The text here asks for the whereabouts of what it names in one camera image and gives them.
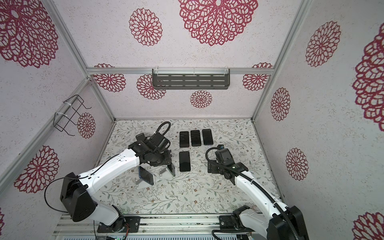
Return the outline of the blue phone front stand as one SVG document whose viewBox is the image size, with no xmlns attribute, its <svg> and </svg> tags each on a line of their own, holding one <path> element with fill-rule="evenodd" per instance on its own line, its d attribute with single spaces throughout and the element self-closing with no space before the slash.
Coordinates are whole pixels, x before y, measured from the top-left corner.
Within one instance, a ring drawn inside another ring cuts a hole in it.
<svg viewBox="0 0 384 240">
<path fill-rule="evenodd" d="M 154 176 L 143 167 L 139 167 L 139 179 L 154 178 Z"/>
</svg>

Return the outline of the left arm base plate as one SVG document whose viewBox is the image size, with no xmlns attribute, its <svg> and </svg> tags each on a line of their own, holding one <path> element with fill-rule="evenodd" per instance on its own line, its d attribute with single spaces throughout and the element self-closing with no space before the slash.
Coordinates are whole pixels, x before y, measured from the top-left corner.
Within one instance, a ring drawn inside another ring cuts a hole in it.
<svg viewBox="0 0 384 240">
<path fill-rule="evenodd" d="M 112 225 L 107 226 L 100 223 L 97 233 L 137 233 L 141 217 L 139 216 L 125 216 L 125 219 L 119 217 Z"/>
</svg>

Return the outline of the grey slotted wall shelf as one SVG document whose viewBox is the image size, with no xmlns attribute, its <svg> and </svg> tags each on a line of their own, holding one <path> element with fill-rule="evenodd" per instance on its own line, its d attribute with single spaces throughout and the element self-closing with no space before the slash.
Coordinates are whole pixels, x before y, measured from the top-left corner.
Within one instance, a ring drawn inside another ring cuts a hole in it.
<svg viewBox="0 0 384 240">
<path fill-rule="evenodd" d="M 152 85 L 156 90 L 227 90 L 231 71 L 152 69 Z"/>
</svg>

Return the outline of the black phone purple edge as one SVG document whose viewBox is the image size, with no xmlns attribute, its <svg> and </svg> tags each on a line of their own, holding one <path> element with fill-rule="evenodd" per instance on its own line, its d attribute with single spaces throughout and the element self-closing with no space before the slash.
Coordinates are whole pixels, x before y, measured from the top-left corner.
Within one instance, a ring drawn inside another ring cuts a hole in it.
<svg viewBox="0 0 384 240">
<path fill-rule="evenodd" d="M 190 146 L 190 135 L 188 131 L 180 132 L 180 148 L 188 148 Z"/>
</svg>

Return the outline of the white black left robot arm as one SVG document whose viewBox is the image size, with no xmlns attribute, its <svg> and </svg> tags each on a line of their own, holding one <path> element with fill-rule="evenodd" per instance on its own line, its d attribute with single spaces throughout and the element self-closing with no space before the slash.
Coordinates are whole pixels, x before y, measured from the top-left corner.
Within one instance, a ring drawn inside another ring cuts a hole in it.
<svg viewBox="0 0 384 240">
<path fill-rule="evenodd" d="M 64 177 L 60 200 L 74 222 L 93 220 L 118 232 L 126 225 L 124 215 L 118 207 L 97 201 L 94 194 L 122 173 L 134 168 L 139 169 L 139 187 L 153 186 L 156 178 L 142 164 L 164 166 L 165 171 L 175 174 L 169 149 L 171 143 L 164 135 L 155 133 L 146 137 L 140 134 L 136 139 L 122 153 L 98 168 L 80 175 L 70 173 Z"/>
</svg>

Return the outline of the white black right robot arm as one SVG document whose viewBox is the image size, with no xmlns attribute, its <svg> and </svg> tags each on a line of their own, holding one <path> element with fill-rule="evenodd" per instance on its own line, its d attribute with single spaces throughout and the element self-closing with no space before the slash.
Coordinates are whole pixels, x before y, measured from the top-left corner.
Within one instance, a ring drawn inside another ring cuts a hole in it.
<svg viewBox="0 0 384 240">
<path fill-rule="evenodd" d="M 218 234 L 248 235 L 250 240 L 307 240 L 309 234 L 302 212 L 296 207 L 288 207 L 274 197 L 253 176 L 242 163 L 235 163 L 230 151 L 222 145 L 209 148 L 215 151 L 216 159 L 208 159 L 208 172 L 220 174 L 242 190 L 260 210 L 257 213 L 251 207 L 242 206 L 229 216 L 220 216 L 220 229 L 213 230 L 212 236 L 218 240 Z"/>
</svg>

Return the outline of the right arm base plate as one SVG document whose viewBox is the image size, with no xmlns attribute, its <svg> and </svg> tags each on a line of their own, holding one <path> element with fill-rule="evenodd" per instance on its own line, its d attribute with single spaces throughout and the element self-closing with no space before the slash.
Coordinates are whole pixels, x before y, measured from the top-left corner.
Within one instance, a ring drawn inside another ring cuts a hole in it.
<svg viewBox="0 0 384 240">
<path fill-rule="evenodd" d="M 223 231 L 239 230 L 238 220 L 234 215 L 220 215 L 219 224 L 220 224 L 220 230 L 223 230 Z"/>
</svg>

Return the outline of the white stand front left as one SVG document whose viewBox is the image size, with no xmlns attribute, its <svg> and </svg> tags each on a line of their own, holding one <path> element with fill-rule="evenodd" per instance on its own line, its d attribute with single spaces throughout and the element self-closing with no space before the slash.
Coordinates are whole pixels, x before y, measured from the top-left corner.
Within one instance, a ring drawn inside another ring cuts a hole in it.
<svg viewBox="0 0 384 240">
<path fill-rule="evenodd" d="M 137 189 L 145 189 L 153 186 L 155 184 L 154 178 L 147 178 L 147 179 L 139 179 L 136 182 Z"/>
</svg>

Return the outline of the dark phone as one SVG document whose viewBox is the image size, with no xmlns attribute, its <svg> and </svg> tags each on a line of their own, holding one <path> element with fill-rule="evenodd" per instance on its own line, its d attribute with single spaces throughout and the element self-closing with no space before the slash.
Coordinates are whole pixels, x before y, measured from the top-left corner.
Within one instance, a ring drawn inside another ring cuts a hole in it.
<svg viewBox="0 0 384 240">
<path fill-rule="evenodd" d="M 190 160 L 189 151 L 183 151 L 179 153 L 179 165 L 180 165 L 180 172 L 191 171 L 191 160 Z"/>
</svg>

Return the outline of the blue edged phone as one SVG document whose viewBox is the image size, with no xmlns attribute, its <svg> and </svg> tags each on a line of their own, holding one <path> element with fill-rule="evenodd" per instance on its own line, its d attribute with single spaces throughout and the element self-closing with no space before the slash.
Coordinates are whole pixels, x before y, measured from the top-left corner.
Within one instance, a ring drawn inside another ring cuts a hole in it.
<svg viewBox="0 0 384 240">
<path fill-rule="evenodd" d="M 211 129 L 203 129 L 203 142 L 205 146 L 212 146 L 214 144 L 212 130 Z"/>
</svg>

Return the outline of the silver white stand right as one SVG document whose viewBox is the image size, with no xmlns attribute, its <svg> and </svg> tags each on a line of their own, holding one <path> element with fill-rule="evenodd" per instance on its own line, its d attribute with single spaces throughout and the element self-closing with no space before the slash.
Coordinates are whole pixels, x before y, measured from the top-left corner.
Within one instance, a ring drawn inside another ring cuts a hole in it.
<svg viewBox="0 0 384 240">
<path fill-rule="evenodd" d="M 164 169 L 160 170 L 159 177 L 160 177 L 160 179 L 170 179 L 170 178 L 172 178 L 172 175 L 168 171 L 167 166 Z"/>
</svg>

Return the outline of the aluminium front rail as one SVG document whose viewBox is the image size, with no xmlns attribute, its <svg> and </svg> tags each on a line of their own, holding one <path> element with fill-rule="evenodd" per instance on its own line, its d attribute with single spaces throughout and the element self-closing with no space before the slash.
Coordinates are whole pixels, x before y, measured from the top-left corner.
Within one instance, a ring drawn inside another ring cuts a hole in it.
<svg viewBox="0 0 384 240">
<path fill-rule="evenodd" d="M 139 223 L 130 223 L 136 233 L 128 233 L 128 236 L 140 235 L 197 235 L 210 234 L 212 230 L 220 229 L 224 223 L 220 220 L 223 216 L 231 217 L 231 214 L 179 214 L 179 215 L 139 215 Z M 126 230 L 120 233 L 98 233 L 99 222 L 84 220 L 73 222 L 70 216 L 61 216 L 53 230 L 53 239 L 62 239 L 69 236 L 124 236 Z"/>
</svg>

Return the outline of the green phone right stand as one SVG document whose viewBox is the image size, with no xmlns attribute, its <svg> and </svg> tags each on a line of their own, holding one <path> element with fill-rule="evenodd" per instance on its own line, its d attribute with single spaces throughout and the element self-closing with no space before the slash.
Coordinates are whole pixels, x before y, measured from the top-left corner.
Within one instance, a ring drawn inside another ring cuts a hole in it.
<svg viewBox="0 0 384 240">
<path fill-rule="evenodd" d="M 172 177 L 176 176 L 175 166 L 172 163 L 167 165 L 167 169 L 170 172 L 170 174 L 172 175 Z"/>
</svg>

